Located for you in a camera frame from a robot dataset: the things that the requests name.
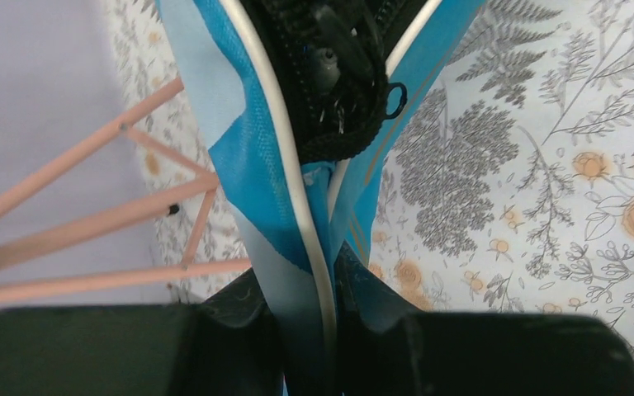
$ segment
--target floral wallpaper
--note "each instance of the floral wallpaper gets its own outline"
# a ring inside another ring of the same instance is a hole
[[[132,104],[177,70],[153,1],[104,4]],[[183,95],[144,128],[210,166]],[[153,190],[188,177],[140,165]],[[157,223],[167,263],[199,206]],[[199,260],[245,254],[222,199],[209,224]],[[386,159],[372,232],[371,271],[422,309],[593,315],[634,355],[634,0],[489,0]]]

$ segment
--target blue fabric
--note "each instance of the blue fabric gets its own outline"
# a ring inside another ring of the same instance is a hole
[[[327,193],[334,164],[301,167],[332,285],[344,240],[367,262],[383,159],[482,2],[443,0],[421,30],[391,78],[408,88],[409,104],[350,161],[331,219]],[[220,2],[157,0],[157,4],[254,273],[278,319],[289,363],[318,379],[326,366],[319,300],[277,143],[277,135],[286,131],[276,131],[256,70]],[[396,103],[389,104],[391,110],[394,107]]]
[[[407,107],[395,120],[386,120],[373,143],[348,163],[330,222],[330,252],[334,262],[344,239],[367,262],[370,234],[383,160],[414,115],[424,95],[451,57],[484,0],[443,0],[393,72],[390,80],[408,88]],[[389,108],[394,106],[390,99]]]
[[[305,191],[307,193],[307,200],[310,203],[310,211],[312,212],[312,219],[315,222],[317,228],[317,234],[319,235],[319,243],[322,246],[324,256],[331,251],[329,240],[329,209],[327,204],[327,191],[329,190],[329,180],[334,173],[334,163],[320,162],[320,163],[308,163],[303,165],[300,170],[302,171],[303,182],[305,183]],[[327,259],[328,265],[334,261]],[[329,277],[331,278],[332,285],[334,284],[334,266],[329,265]]]

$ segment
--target pink rod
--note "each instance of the pink rod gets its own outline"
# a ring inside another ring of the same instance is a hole
[[[1,285],[0,303],[67,295],[83,291],[168,282],[218,272],[246,271],[250,267],[248,259],[237,259],[228,260],[227,262],[194,263],[187,266],[187,269],[181,266],[162,266],[143,270],[117,271],[90,276],[74,276],[36,280],[15,285]]]
[[[192,161],[190,158],[185,157],[178,151],[168,147],[166,144],[159,142],[155,138],[149,136],[148,134],[146,134],[145,132],[142,132],[141,130],[138,130],[137,128],[130,127],[127,130],[127,137],[130,138],[130,140],[136,142],[137,144],[141,144],[145,146],[147,149],[156,151],[157,153],[163,155],[164,157],[187,168],[188,170],[193,171],[197,176],[204,176],[211,173],[204,167],[198,165],[195,161]]]
[[[203,203],[201,204],[201,209],[198,211],[196,223],[193,225],[191,235],[188,237],[188,242],[186,243],[186,251],[183,253],[183,259],[181,260],[182,265],[189,264],[196,259],[198,245],[201,243],[203,230],[206,227],[207,218],[210,214],[212,203],[215,201],[216,193],[215,190],[208,191],[206,196],[203,197]]]
[[[123,112],[113,121],[109,122],[81,143],[70,148],[67,152],[57,157],[52,162],[43,166],[39,171],[31,174],[15,185],[11,190],[0,195],[0,218],[24,200],[32,197],[38,191],[45,188],[57,177],[66,173],[69,169],[82,162],[95,153],[98,149],[108,144],[120,132],[123,124],[133,125],[145,118],[171,98],[183,90],[180,78],[176,78],[152,95],[146,97],[139,104],[128,111]]]
[[[170,205],[216,187],[216,180],[198,178],[166,191],[3,244],[0,246],[0,270],[147,219],[166,215]]]

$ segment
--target blue bag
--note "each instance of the blue bag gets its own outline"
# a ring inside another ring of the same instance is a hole
[[[483,0],[157,3],[287,360],[331,378],[334,263],[367,263],[384,158]]]

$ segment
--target light blue fabric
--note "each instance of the light blue fabric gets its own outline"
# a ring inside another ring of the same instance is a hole
[[[173,40],[173,54],[183,70],[183,83],[203,141],[212,147],[246,110],[242,79],[212,39],[193,1],[162,1],[157,8],[173,21],[165,23],[164,29]]]
[[[446,65],[483,2],[443,0],[392,73],[392,82],[403,83],[407,87],[409,101],[402,114],[395,120],[386,120],[373,143],[348,163],[329,225],[331,250],[328,257],[332,262],[344,239],[347,239],[362,262],[367,262],[383,160]],[[393,91],[391,102],[398,100],[396,93],[398,90]]]
[[[327,192],[329,190],[329,180],[334,173],[335,163],[319,162],[308,163],[300,167],[302,171],[303,182],[305,183],[305,191],[307,200],[310,203],[310,211],[312,219],[317,228],[319,235],[319,243],[322,246],[324,256],[327,257],[327,263],[331,264],[327,254],[331,251],[329,248],[329,206],[327,203]],[[334,266],[329,265],[329,276],[334,284]]]

